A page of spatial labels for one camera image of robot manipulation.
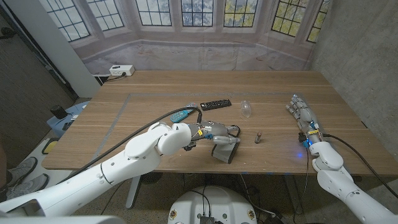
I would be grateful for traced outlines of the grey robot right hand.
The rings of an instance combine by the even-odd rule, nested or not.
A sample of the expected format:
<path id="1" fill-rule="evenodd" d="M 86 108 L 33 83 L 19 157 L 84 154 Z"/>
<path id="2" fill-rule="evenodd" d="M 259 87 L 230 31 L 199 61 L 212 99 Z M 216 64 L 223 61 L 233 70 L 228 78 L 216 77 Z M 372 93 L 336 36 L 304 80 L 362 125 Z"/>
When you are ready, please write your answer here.
<path id="1" fill-rule="evenodd" d="M 315 144 L 322 141 L 317 117 L 303 99 L 297 95 L 293 95 L 290 105 L 286 105 L 285 107 L 296 119 L 298 128 L 303 132 L 309 143 Z"/>

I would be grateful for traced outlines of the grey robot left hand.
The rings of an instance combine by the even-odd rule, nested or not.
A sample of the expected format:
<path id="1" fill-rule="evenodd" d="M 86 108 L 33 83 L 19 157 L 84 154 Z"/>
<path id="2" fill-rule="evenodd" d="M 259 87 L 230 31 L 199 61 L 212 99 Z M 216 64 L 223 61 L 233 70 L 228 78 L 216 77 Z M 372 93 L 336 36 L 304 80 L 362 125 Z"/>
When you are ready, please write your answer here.
<path id="1" fill-rule="evenodd" d="M 240 138 L 231 135 L 233 131 L 239 131 L 237 126 L 225 126 L 214 121 L 202 121 L 200 124 L 188 125 L 192 138 L 191 141 L 200 139 L 212 140 L 214 144 L 226 145 L 240 142 Z"/>

